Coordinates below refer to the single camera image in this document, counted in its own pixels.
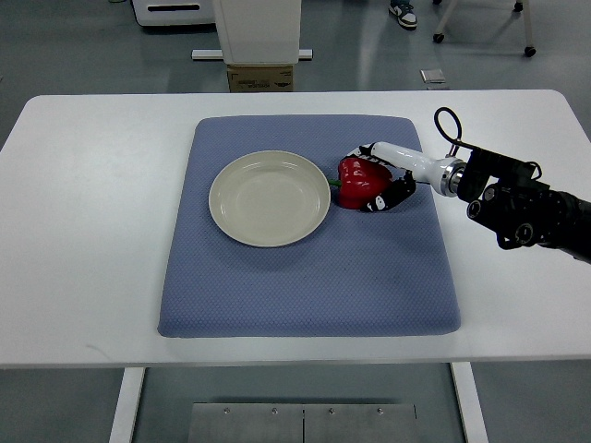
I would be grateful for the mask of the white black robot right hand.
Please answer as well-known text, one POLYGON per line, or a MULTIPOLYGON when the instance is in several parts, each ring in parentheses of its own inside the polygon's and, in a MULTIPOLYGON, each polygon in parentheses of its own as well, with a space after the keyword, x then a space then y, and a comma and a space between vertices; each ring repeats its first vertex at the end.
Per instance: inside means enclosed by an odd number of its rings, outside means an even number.
POLYGON ((376 162, 392 173, 392 183, 361 209, 364 212, 393 209, 411 197, 418 184, 430 185, 438 194, 454 197, 465 168, 465 162, 453 156, 432 159, 418 150, 387 142, 362 145, 346 157, 376 162))

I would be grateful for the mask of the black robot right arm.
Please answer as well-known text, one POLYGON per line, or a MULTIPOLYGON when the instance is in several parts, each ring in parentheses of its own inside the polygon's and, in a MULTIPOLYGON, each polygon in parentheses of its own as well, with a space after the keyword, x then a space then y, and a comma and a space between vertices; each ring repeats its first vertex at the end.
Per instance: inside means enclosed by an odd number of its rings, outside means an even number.
POLYGON ((451 143, 448 157, 471 150, 445 173, 439 189, 468 204, 467 217, 496 234, 503 250, 540 245, 590 261, 590 203, 540 181, 537 162, 523 162, 462 141, 456 113, 441 107, 434 113, 440 134, 451 143))

